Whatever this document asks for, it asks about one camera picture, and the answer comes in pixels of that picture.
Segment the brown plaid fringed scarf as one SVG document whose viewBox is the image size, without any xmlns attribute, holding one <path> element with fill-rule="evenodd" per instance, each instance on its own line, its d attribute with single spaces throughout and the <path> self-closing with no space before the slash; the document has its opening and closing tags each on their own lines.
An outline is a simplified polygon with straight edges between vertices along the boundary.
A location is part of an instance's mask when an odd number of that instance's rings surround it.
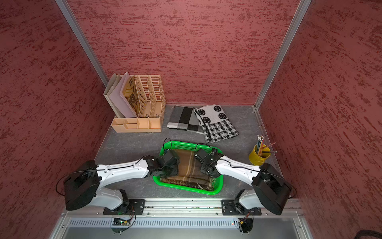
<svg viewBox="0 0 382 239">
<path fill-rule="evenodd" d="M 213 191 L 212 179 L 201 173 L 201 163 L 195 158 L 195 152 L 184 149 L 174 149 L 180 158 L 178 175 L 161 178 L 167 184 L 180 185 L 190 188 Z"/>
</svg>

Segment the black white smiley scarf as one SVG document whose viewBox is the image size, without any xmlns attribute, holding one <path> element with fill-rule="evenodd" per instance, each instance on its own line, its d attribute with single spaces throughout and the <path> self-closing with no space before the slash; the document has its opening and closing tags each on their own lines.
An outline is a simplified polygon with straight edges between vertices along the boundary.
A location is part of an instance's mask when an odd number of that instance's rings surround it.
<svg viewBox="0 0 382 239">
<path fill-rule="evenodd" d="M 205 133 L 207 143 L 215 143 L 239 135 L 220 105 L 207 105 L 194 109 L 194 113 Z"/>
</svg>

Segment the grey black checked scarf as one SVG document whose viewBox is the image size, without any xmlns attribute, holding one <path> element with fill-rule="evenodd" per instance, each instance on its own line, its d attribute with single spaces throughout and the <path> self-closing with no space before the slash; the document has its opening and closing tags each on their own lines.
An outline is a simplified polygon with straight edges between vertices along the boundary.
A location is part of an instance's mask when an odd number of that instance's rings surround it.
<svg viewBox="0 0 382 239">
<path fill-rule="evenodd" d="M 167 127 L 169 129 L 205 134 L 194 109 L 190 107 L 174 106 Z"/>
</svg>

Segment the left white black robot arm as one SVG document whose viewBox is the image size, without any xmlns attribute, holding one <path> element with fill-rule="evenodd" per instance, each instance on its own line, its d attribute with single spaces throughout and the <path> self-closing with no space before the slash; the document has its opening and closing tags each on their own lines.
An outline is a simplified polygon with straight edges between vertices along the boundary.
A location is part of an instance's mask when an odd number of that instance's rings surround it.
<svg viewBox="0 0 382 239">
<path fill-rule="evenodd" d="M 180 157 L 170 149 L 159 157 L 145 155 L 127 163 L 104 165 L 87 161 L 62 179 L 65 208 L 75 211 L 85 206 L 95 206 L 119 215 L 132 214 L 125 190 L 111 190 L 107 186 L 129 179 L 176 176 L 179 163 Z"/>
</svg>

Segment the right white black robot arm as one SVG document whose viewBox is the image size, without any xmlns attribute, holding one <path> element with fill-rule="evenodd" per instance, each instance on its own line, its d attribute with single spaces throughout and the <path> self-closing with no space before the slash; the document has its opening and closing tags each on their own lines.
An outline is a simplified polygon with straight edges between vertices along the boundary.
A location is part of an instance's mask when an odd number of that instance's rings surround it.
<svg viewBox="0 0 382 239">
<path fill-rule="evenodd" d="M 201 163 L 201 173 L 211 178 L 229 176 L 252 187 L 251 190 L 240 190 L 231 203 L 222 203 L 224 213 L 251 215 L 255 208 L 265 208 L 280 216 L 287 201 L 297 194 L 297 190 L 268 163 L 261 166 L 244 164 L 215 148 L 210 153 L 198 149 L 195 159 Z"/>
</svg>

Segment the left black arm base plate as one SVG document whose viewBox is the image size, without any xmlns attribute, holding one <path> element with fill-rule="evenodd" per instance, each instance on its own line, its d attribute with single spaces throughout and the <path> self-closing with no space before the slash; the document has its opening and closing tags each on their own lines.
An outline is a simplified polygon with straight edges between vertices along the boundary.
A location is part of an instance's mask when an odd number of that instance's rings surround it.
<svg viewBox="0 0 382 239">
<path fill-rule="evenodd" d="M 146 200 L 144 199 L 131 199 L 129 200 L 129 205 L 122 204 L 114 210 L 104 208 L 103 215 L 107 216 L 141 216 L 145 208 Z"/>
</svg>

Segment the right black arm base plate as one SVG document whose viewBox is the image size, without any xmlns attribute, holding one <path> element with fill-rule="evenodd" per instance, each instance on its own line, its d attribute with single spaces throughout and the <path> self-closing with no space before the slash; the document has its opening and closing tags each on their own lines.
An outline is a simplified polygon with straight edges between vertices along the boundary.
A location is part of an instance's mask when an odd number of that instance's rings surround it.
<svg viewBox="0 0 382 239">
<path fill-rule="evenodd" d="M 222 214 L 224 216 L 261 216 L 260 208 L 245 209 L 235 200 L 221 200 Z"/>
</svg>

